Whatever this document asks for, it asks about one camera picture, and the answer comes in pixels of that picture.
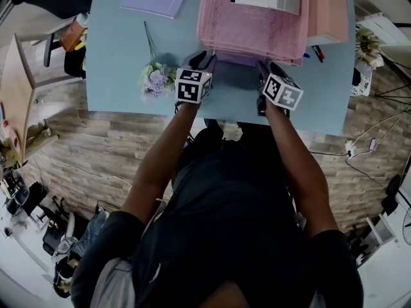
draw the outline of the floor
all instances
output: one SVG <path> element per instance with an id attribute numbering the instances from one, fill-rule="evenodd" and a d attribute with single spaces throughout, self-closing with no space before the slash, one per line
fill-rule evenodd
<path id="1" fill-rule="evenodd" d="M 25 46 L 38 80 L 62 72 L 61 52 L 53 53 L 49 69 L 40 69 L 43 49 L 42 44 Z M 5 54 L 6 48 L 0 49 L 1 69 Z M 395 74 L 382 67 L 374 72 L 371 95 L 350 99 L 340 137 L 309 132 L 299 132 L 299 135 L 311 151 L 345 153 L 346 140 L 355 140 L 372 125 L 406 109 L 404 104 L 373 97 L 375 92 L 400 85 Z M 60 139 L 35 155 L 20 173 L 27 184 L 42 182 L 50 195 L 64 197 L 70 209 L 86 217 L 91 217 L 97 202 L 109 210 L 121 206 L 130 187 L 127 182 L 132 181 L 140 161 L 169 121 L 158 115 L 90 112 L 84 81 L 38 93 L 31 120 L 34 123 L 42 118 L 48 119 L 48 125 Z M 376 151 L 349 160 L 382 186 L 402 172 L 411 152 L 411 115 L 405 114 L 399 121 L 398 118 L 400 116 L 374 127 L 356 143 L 355 154 L 367 151 L 369 139 L 380 140 L 395 123 Z M 241 131 L 235 124 L 222 125 L 228 139 L 240 137 Z M 196 120 L 193 134 L 203 126 L 201 119 Z M 352 225 L 364 225 L 366 216 L 381 211 L 380 201 L 385 195 L 379 184 L 349 167 L 345 157 L 314 156 L 327 177 L 331 208 L 343 231 Z M 171 196 L 170 188 L 166 195 Z"/>

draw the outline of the red pen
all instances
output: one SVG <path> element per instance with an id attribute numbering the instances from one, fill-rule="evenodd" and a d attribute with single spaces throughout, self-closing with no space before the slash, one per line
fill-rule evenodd
<path id="1" fill-rule="evenodd" d="M 318 51 L 316 46 L 312 47 L 314 50 L 314 53 L 317 55 L 317 57 L 319 58 L 320 62 L 324 63 L 324 61 L 322 60 L 321 56 L 320 56 L 320 52 Z"/>
<path id="2" fill-rule="evenodd" d="M 324 56 L 324 54 L 322 53 L 320 46 L 315 46 L 317 48 L 317 51 L 319 52 L 319 55 L 321 57 L 322 60 L 326 59 L 326 57 Z"/>

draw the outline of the blue jeans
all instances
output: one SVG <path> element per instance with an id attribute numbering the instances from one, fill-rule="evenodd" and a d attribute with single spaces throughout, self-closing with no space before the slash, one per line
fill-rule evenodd
<path id="1" fill-rule="evenodd" d="M 82 238 L 79 240 L 78 244 L 75 244 L 73 252 L 77 253 L 79 256 L 83 257 L 85 251 L 91 246 L 94 240 L 97 238 L 98 234 L 104 222 L 106 220 L 106 215 L 104 212 L 98 212 L 91 218 Z"/>

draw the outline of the black t-shirt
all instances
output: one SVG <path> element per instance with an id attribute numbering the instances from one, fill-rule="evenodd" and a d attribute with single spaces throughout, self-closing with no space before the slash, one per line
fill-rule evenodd
<path id="1" fill-rule="evenodd" d="M 293 219 L 281 172 L 258 155 L 217 151 L 185 167 L 174 195 L 144 236 L 131 214 L 113 212 L 74 274 L 71 298 L 89 307 L 104 265 L 131 257 L 136 307 L 198 307 L 225 281 L 251 307 L 362 307 L 344 235 L 307 239 Z"/>

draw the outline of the pink file organizer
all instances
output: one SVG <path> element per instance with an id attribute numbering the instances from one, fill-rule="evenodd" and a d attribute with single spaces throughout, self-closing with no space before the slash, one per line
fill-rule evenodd
<path id="1" fill-rule="evenodd" d="M 307 45 L 348 42 L 347 0 L 310 0 Z"/>
<path id="2" fill-rule="evenodd" d="M 297 60 L 306 49 L 308 5 L 301 0 L 300 15 L 294 15 L 231 0 L 201 0 L 198 37 L 215 50 Z"/>

